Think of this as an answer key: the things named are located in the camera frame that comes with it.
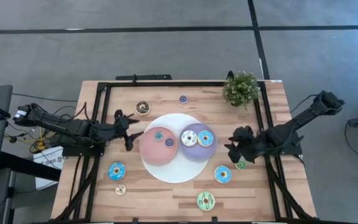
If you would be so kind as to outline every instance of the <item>gray floor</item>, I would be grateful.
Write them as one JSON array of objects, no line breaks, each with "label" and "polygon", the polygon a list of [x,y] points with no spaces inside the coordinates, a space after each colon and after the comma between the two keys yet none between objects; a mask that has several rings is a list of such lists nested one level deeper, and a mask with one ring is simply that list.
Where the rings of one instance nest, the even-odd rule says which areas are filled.
[{"label": "gray floor", "polygon": [[[260,26],[358,25],[358,0],[254,2]],[[0,0],[0,29],[251,24],[247,1],[240,0]],[[283,80],[291,108],[321,90],[346,101],[338,115],[318,118],[300,134],[305,135],[304,160],[318,216],[358,222],[358,156],[344,140],[346,121],[358,116],[358,30],[263,31],[261,36],[270,77]],[[0,34],[0,85],[11,84],[16,93],[76,99],[83,80],[133,73],[221,79],[228,70],[262,78],[252,31]],[[10,112],[33,101],[14,96]],[[36,102],[49,111],[66,105]],[[7,132],[17,133],[11,128]],[[358,128],[348,135],[358,150]],[[5,142],[3,150],[30,156],[29,146],[22,143]],[[17,186],[32,190],[34,180],[20,175]],[[52,187],[16,197],[14,222],[45,221],[54,193]],[[25,202],[31,206],[19,208]]]}]

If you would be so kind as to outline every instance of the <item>wooden tabletop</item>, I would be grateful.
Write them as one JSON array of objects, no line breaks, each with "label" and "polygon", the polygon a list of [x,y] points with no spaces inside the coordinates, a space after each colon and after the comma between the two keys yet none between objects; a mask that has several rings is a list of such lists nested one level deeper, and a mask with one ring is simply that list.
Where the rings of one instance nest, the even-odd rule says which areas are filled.
[{"label": "wooden tabletop", "polygon": [[[283,83],[265,82],[274,124],[287,122],[291,115]],[[87,102],[87,105],[94,104],[97,84],[97,81],[83,82],[77,111],[83,107],[84,102]],[[221,92],[222,87],[213,86],[112,88],[107,123],[114,122],[116,110],[122,109],[125,114],[135,113],[135,105],[145,100],[150,103],[152,109],[147,116],[135,115],[135,119],[139,119],[140,122],[130,126],[129,134],[143,131],[159,116],[184,113],[207,124],[214,131],[218,139],[218,148],[200,175],[184,183],[168,184],[153,177],[143,166],[139,154],[139,140],[135,141],[131,152],[125,150],[124,140],[112,141],[100,160],[91,221],[131,222],[133,217],[137,217],[140,222],[201,222],[211,221],[211,217],[215,216],[219,221],[274,220],[264,160],[260,157],[255,160],[255,164],[248,163],[245,170],[237,170],[223,146],[230,143],[228,137],[239,126],[249,125],[254,132],[258,130],[254,105],[250,104],[248,110],[241,106],[233,107],[224,101]],[[186,95],[189,102],[179,103],[180,95]],[[259,101],[264,126],[268,127],[263,101],[261,98]],[[91,115],[92,110],[92,106],[88,106],[87,113]],[[85,119],[85,116],[81,114],[78,118]],[[77,157],[65,160],[52,218],[59,215],[68,204],[76,161]],[[125,177],[120,181],[113,181],[107,175],[109,166],[115,161],[123,162],[127,169]],[[315,216],[303,164],[293,156],[282,156],[282,161],[289,191],[306,212]],[[219,165],[228,166],[232,172],[232,179],[228,184],[220,184],[214,179],[213,170]],[[78,169],[76,183],[79,181],[80,172],[81,166]],[[122,197],[115,193],[118,184],[127,187],[127,193]],[[201,211],[196,204],[197,195],[203,191],[211,192],[216,199],[215,207],[208,212]],[[281,214],[284,217],[282,195],[278,189],[277,192]],[[80,217],[85,215],[86,202],[87,200],[82,201]]]}]

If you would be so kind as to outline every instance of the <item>white round plate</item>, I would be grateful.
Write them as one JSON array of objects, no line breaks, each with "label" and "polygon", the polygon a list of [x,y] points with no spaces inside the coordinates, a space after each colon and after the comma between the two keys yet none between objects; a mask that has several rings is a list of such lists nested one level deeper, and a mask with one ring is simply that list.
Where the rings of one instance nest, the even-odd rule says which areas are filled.
[{"label": "white round plate", "polygon": [[[194,123],[200,122],[196,118],[185,114],[166,114],[152,121],[145,129],[145,132],[155,127],[168,128],[175,135],[176,141],[180,141],[179,135],[183,128]],[[187,159],[185,155],[183,155],[178,144],[177,154],[168,164],[156,166],[147,163],[143,159],[142,162],[147,171],[158,180],[177,184],[195,178],[201,171],[203,171],[208,160],[198,162]]]}]

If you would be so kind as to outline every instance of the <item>green plant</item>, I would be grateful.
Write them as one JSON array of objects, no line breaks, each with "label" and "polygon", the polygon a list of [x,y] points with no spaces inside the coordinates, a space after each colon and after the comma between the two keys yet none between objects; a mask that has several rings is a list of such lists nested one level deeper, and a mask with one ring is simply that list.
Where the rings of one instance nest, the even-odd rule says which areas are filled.
[{"label": "green plant", "polygon": [[252,73],[229,72],[227,82],[223,87],[223,97],[233,106],[247,105],[258,98],[260,87]]}]

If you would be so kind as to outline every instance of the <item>pink plate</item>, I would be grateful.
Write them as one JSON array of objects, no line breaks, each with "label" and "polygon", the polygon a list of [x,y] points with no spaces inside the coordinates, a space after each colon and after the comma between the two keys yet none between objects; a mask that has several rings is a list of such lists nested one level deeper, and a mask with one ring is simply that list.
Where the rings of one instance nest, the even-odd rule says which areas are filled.
[{"label": "pink plate", "polygon": [[[154,140],[154,134],[159,131],[163,134],[162,141]],[[165,140],[172,138],[174,140],[173,147],[167,147]],[[144,161],[153,165],[163,165],[170,162],[178,150],[178,139],[175,135],[163,127],[156,127],[146,131],[140,137],[139,151]]]}]

